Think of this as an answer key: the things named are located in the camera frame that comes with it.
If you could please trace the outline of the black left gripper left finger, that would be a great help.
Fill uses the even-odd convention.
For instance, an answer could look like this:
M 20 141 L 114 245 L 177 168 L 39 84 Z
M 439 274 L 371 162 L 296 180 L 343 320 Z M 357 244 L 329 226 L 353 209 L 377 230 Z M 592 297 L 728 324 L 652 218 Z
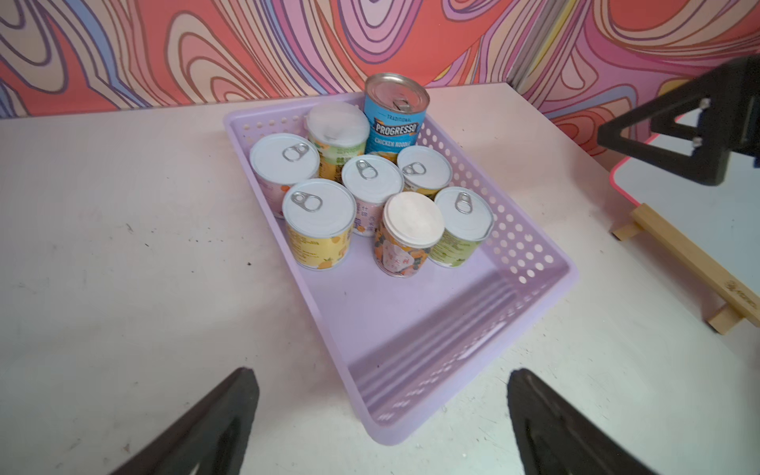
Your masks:
M 259 401 L 252 369 L 233 371 L 116 474 L 239 474 Z

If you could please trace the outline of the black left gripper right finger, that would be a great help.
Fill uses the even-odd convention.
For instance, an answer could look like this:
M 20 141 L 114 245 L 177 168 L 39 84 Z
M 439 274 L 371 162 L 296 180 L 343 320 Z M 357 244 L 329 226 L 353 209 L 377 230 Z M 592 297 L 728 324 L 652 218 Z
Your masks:
M 534 372 L 507 383 L 507 403 L 526 474 L 651 474 Z

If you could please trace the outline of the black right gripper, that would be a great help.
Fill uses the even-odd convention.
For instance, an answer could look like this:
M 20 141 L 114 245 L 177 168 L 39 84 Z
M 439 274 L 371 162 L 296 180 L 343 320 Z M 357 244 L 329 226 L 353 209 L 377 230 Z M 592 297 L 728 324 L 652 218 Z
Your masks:
M 676 118 L 702 111 L 698 129 L 688 130 Z M 625 138 L 623 131 L 647 120 L 650 130 L 684 140 L 699 138 L 688 156 Z M 759 57 L 734 59 L 642 106 L 603 124 L 598 143 L 614 152 L 648 163 L 704 186 L 724 182 L 733 152 L 759 164 Z

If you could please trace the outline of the purple perforated plastic basket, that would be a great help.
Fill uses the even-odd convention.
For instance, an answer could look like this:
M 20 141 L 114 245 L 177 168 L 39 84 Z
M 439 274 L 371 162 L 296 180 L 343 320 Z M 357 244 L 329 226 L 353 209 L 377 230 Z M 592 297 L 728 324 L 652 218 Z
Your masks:
M 470 383 L 577 282 L 572 260 L 427 116 L 420 138 L 454 182 L 486 200 L 496 228 L 463 267 L 389 276 L 355 239 L 333 270 L 299 265 L 285 224 L 265 219 L 368 435 L 399 445 Z

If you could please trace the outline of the green label can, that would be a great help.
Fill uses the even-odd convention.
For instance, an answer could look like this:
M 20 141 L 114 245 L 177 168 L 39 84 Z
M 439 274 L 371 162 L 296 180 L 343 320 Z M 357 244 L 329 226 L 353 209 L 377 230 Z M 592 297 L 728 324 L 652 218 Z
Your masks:
M 461 267 L 490 236 L 494 214 L 480 195 L 463 187 L 439 191 L 435 205 L 445 219 L 445 233 L 429 257 L 443 267 Z

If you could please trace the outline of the beige lid can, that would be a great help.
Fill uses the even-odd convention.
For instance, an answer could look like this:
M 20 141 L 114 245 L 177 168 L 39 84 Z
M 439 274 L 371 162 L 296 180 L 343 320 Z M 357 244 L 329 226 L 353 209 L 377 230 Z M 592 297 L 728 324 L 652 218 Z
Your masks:
M 415 276 L 445 232 L 445 219 L 433 200 L 401 192 L 385 204 L 373 251 L 379 268 L 400 278 Z

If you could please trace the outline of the pink label can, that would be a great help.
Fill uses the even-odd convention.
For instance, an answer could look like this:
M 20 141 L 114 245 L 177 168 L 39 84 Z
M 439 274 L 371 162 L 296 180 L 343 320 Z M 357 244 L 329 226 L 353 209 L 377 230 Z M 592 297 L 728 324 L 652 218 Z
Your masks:
M 259 140 L 249 152 L 249 164 L 273 215 L 283 218 L 283 200 L 296 184 L 319 174 L 320 156 L 305 138 L 273 134 Z

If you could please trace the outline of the orange label can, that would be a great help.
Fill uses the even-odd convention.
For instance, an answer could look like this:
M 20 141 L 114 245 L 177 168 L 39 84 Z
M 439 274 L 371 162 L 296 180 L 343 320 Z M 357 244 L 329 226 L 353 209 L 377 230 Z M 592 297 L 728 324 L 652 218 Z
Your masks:
M 423 194 L 429 199 L 449 186 L 453 170 L 449 161 L 427 146 L 408 146 L 397 156 L 397 166 L 404 178 L 404 190 Z

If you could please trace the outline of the silver pull tab can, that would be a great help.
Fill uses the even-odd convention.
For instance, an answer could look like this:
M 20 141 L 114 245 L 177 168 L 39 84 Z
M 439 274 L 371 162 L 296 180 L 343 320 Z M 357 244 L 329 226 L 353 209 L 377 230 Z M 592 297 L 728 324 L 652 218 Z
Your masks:
M 364 154 L 344 165 L 342 185 L 356 201 L 353 232 L 372 237 L 380 225 L 388 199 L 403 191 L 404 177 L 398 166 L 387 158 Z

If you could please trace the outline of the blue label soup can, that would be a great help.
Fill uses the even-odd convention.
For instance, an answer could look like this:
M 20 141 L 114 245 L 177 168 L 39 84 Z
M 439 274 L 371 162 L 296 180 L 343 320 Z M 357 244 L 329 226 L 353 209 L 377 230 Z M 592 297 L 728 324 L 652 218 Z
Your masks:
M 429 93 L 413 79 L 397 73 L 376 73 L 365 81 L 363 112 L 370 131 L 365 152 L 397 162 L 413 146 L 429 107 Z

